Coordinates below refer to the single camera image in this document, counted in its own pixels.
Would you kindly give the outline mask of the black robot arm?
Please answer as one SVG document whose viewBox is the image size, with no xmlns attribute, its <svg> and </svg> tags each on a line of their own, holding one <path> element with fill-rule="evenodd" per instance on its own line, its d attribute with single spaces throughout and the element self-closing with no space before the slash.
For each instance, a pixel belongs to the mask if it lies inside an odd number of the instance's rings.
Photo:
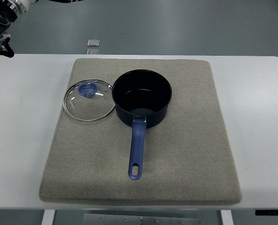
<svg viewBox="0 0 278 225">
<path fill-rule="evenodd" d="M 34 0 L 0 0 L 0 55 L 12 58 L 15 54 L 9 45 L 11 35 L 7 33 L 18 15 L 26 13 Z"/>
</svg>

